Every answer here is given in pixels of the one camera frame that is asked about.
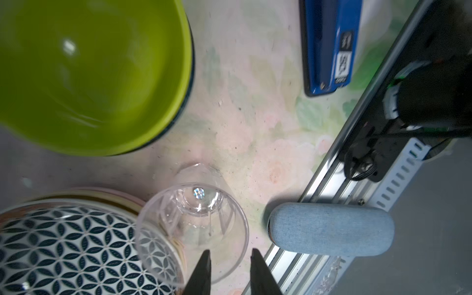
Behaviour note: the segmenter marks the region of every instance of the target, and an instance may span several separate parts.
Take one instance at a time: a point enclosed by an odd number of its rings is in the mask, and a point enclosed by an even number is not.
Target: geometric leaf pattern
[[[169,295],[139,261],[135,222],[83,205],[55,205],[4,222],[0,294]],[[180,273],[172,251],[153,239],[153,259],[170,281]]]

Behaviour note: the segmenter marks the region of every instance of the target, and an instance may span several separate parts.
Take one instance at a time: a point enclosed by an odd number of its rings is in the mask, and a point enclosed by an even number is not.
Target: green bowl
[[[56,152],[129,152],[172,124],[192,58],[180,0],[2,0],[0,122]]]

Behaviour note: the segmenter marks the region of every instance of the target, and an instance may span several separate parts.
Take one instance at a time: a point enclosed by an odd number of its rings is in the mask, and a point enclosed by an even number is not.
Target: gray floor
[[[472,140],[425,163],[390,211],[383,255],[356,258],[330,295],[472,294]]]

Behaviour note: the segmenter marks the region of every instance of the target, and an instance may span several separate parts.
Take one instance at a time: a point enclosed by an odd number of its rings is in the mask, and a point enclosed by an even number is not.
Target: table
[[[0,129],[2,208],[77,186],[148,200],[183,167],[219,169],[243,207],[249,249],[270,241],[264,210],[297,201],[411,13],[415,1],[366,0],[351,84],[313,99],[303,92],[297,0],[183,0],[195,45],[195,83],[177,124],[130,154],[56,154]],[[213,294],[241,294],[250,253]]]

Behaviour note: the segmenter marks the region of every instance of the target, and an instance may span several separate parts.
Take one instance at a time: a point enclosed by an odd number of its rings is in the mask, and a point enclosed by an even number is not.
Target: transparent cup
[[[187,284],[206,249],[211,283],[219,282],[238,267],[248,242],[242,208],[221,173],[203,164],[181,170],[172,187],[146,203],[136,224],[136,248],[144,267],[175,287]],[[168,249],[171,254],[162,256]]]

